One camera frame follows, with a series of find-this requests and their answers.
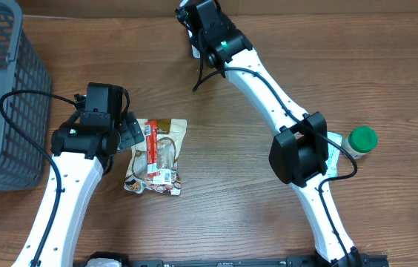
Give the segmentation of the red stick packet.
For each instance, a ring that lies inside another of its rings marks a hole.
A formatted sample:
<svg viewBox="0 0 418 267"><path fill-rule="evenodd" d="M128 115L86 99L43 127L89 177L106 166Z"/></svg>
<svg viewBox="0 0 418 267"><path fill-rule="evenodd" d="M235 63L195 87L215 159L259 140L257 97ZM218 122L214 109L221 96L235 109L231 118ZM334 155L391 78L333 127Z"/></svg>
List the red stick packet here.
<svg viewBox="0 0 418 267"><path fill-rule="evenodd" d="M153 178L159 175L157 167L158 147L157 147L157 123L149 120L145 123L145 138L147 147L147 176Z"/></svg>

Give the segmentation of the brown snack pouch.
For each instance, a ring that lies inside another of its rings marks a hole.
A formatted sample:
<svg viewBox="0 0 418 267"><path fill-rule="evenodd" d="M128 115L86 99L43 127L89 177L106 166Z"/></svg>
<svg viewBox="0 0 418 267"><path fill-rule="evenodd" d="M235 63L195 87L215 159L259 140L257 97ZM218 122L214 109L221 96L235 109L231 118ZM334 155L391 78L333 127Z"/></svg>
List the brown snack pouch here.
<svg viewBox="0 0 418 267"><path fill-rule="evenodd" d="M185 119L139 119L144 141L131 148L124 189L141 194L145 190L160 194L179 196L182 181L177 171L179 153L186 134ZM156 126L156 159L148 160L148 133L151 125Z"/></svg>

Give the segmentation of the teal wipes packet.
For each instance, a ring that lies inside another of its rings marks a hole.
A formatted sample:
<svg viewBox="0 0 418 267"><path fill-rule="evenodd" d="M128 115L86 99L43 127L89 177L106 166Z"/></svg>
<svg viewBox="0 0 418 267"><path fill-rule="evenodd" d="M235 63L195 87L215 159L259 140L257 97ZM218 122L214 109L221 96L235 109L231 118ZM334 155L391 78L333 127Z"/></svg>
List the teal wipes packet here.
<svg viewBox="0 0 418 267"><path fill-rule="evenodd" d="M329 140L335 142L338 146L342 144L342 136L337 133L328 132L327 137L329 138ZM328 157L328 160L326 161L326 165L327 165L326 174L328 175L329 178L336 177L337 176L337 163L339 160L340 151L334 146L332 146L331 143L329 143L328 153L329 153L329 157Z"/></svg>

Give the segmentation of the green lid jar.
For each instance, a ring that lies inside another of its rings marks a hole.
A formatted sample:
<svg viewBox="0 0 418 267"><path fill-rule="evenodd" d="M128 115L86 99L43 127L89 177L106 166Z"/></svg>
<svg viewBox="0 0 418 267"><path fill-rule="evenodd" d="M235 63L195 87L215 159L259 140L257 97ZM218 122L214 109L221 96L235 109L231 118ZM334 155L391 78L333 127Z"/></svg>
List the green lid jar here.
<svg viewBox="0 0 418 267"><path fill-rule="evenodd" d="M378 144L376 132L368 126L359 126L342 141L344 148L354 159L360 159L370 153Z"/></svg>

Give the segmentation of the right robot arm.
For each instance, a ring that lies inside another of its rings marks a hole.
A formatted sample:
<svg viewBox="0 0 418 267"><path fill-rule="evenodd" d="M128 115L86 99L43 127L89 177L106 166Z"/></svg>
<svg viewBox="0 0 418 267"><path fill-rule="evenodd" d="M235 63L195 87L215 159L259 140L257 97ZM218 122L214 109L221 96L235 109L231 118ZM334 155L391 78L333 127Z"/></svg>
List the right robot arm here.
<svg viewBox="0 0 418 267"><path fill-rule="evenodd" d="M213 0L182 1L176 18L198 50L200 64L235 85L258 110L273 134L269 163L275 175L296 192L315 241L320 266L361 266L331 195L327 122L295 103L265 69L256 49Z"/></svg>

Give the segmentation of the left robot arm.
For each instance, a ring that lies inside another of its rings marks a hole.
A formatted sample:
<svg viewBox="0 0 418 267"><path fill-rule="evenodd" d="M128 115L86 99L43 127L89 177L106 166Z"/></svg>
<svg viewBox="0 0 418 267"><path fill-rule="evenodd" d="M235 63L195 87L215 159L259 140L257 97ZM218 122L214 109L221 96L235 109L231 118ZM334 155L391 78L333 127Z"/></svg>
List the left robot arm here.
<svg viewBox="0 0 418 267"><path fill-rule="evenodd" d="M76 94L75 111L51 137L45 152L11 118L9 126L50 163L43 199L15 266L71 266L90 198L113 167L116 153L143 141L143 132L129 112L126 89L89 83Z"/></svg>

